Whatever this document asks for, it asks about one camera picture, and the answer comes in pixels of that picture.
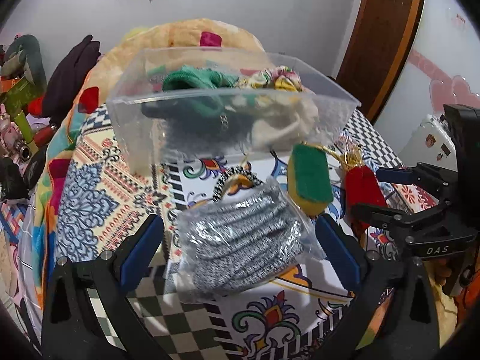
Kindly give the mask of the person's right hand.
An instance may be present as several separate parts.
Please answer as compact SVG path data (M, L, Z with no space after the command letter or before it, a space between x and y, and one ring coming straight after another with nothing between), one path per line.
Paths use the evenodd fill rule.
M433 276L436 284L440 285L445 292L461 291L461 271L464 267L465 256L461 253L436 258L431 261Z

